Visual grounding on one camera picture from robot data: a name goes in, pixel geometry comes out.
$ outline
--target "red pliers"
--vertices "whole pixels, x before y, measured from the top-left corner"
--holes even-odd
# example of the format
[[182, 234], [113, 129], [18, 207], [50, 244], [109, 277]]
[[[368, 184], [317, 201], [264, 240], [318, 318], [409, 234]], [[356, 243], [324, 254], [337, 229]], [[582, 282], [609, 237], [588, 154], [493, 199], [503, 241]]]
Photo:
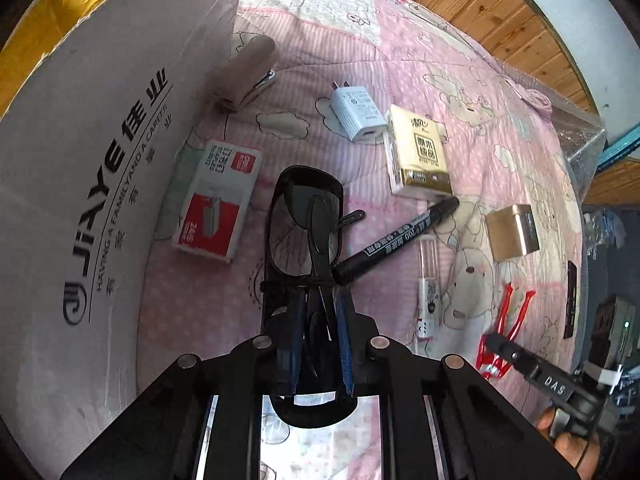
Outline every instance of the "red pliers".
[[[507, 283], [504, 286], [504, 299], [502, 300], [502, 306], [500, 307], [500, 312], [498, 313], [498, 319], [495, 322], [494, 329], [494, 332], [501, 335], [504, 335], [504, 326], [507, 322], [507, 314], [509, 313], [509, 304], [511, 303], [512, 294], [513, 287], [511, 286], [511, 283]], [[525, 294], [524, 302], [522, 303], [522, 307], [518, 313], [518, 319], [516, 319], [516, 323], [513, 325], [512, 329], [509, 330], [509, 335], [507, 336], [509, 341], [514, 341], [518, 336], [524, 317], [527, 314], [531, 298], [533, 298], [535, 294], [535, 290], [530, 290]], [[505, 363], [501, 357], [498, 357], [494, 353], [488, 352], [485, 349], [485, 336], [485, 334], [480, 336], [480, 343], [478, 344], [478, 358], [476, 358], [476, 370], [478, 370], [485, 379], [501, 379], [504, 377], [505, 373], [507, 373], [509, 368], [511, 368], [511, 363]]]

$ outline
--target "power adapter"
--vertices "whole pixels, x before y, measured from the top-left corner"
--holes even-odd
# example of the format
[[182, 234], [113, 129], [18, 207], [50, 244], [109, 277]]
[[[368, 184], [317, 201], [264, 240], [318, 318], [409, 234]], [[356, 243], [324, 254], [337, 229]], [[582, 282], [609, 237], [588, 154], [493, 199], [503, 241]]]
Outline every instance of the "power adapter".
[[329, 106], [351, 142], [373, 139], [386, 130], [385, 118], [364, 86], [349, 86], [345, 81], [339, 87], [334, 82]]

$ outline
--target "pink quilt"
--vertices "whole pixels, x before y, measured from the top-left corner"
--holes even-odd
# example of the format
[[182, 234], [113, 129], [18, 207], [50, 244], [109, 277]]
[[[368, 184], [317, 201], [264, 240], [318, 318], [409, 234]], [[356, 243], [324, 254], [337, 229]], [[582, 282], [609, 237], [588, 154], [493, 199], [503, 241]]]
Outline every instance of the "pink quilt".
[[[265, 213], [287, 166], [306, 164], [335, 175], [344, 185], [346, 211], [367, 212], [346, 233], [343, 256], [426, 208], [390, 194], [381, 145], [352, 144], [341, 135], [328, 106], [333, 81], [365, 86], [382, 111], [396, 104], [443, 123], [451, 184], [461, 200], [454, 217], [436, 229], [444, 301], [439, 334], [432, 340], [415, 335], [417, 245], [354, 284], [356, 309], [415, 352], [437, 359], [456, 352], [474, 363], [479, 337], [494, 322], [504, 285], [511, 282], [510, 322], [524, 293], [536, 291], [518, 342], [566, 369], [574, 350], [573, 339], [562, 339], [566, 265], [571, 260], [580, 268], [582, 234], [545, 99], [515, 85], [481, 46], [410, 0], [240, 0], [232, 54], [255, 34], [268, 34], [278, 44], [278, 79], [237, 114], [207, 113], [178, 158], [146, 268], [139, 388], [180, 354], [210, 358], [258, 332]], [[168, 240], [209, 139], [264, 154], [230, 265], [177, 251]], [[496, 264], [484, 217], [514, 203], [531, 205], [540, 250]], [[545, 405], [513, 371], [495, 384], [529, 418]], [[374, 399], [365, 400], [335, 427], [315, 434], [286, 428], [282, 442], [270, 442], [263, 428], [263, 477], [379, 477], [377, 410]]]

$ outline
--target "screw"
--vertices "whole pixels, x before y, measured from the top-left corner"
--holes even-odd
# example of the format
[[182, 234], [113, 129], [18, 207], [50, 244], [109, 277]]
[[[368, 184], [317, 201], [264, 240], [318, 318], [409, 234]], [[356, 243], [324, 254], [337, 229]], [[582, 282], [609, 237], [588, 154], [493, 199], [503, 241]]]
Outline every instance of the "screw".
[[178, 357], [178, 366], [184, 370], [195, 366], [197, 362], [198, 358], [193, 354], [183, 354]]
[[269, 348], [271, 346], [271, 338], [268, 335], [259, 335], [254, 338], [254, 346], [260, 349]]
[[453, 370], [459, 370], [465, 365], [465, 360], [459, 355], [451, 354], [444, 358], [444, 364]]
[[377, 348], [378, 350], [385, 349], [389, 346], [389, 339], [381, 335], [372, 337], [371, 341], [369, 342], [371, 343], [371, 346], [373, 346], [373, 348]]

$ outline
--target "small brown box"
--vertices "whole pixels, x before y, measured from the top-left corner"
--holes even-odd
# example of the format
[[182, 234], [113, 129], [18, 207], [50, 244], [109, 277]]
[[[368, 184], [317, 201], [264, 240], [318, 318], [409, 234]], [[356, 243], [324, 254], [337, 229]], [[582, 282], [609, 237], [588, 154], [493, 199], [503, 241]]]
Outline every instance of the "small brown box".
[[489, 213], [486, 228], [496, 262], [524, 256], [540, 248], [530, 205], [512, 205]]

